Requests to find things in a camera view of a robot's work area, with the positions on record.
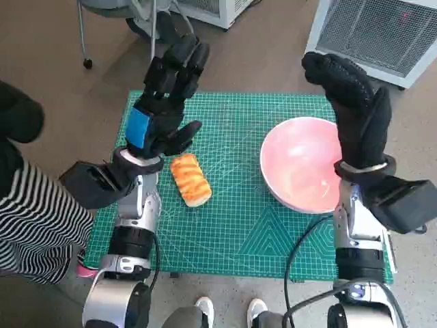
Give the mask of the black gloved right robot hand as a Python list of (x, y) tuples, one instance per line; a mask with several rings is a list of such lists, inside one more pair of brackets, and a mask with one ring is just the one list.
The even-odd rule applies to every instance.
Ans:
[(338, 55), (308, 52), (301, 64), (306, 80), (324, 89), (334, 109), (342, 161), (360, 170), (385, 163), (392, 117), (389, 91), (374, 90), (360, 66)]

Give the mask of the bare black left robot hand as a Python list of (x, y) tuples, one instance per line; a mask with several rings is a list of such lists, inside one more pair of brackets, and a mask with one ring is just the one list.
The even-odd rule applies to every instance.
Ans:
[(133, 105), (126, 125), (126, 147), (139, 158), (171, 156), (187, 149), (201, 128), (192, 121), (180, 127), (185, 100), (199, 86), (210, 54), (208, 44), (193, 34), (182, 36), (162, 57), (154, 57), (144, 78), (144, 90)]

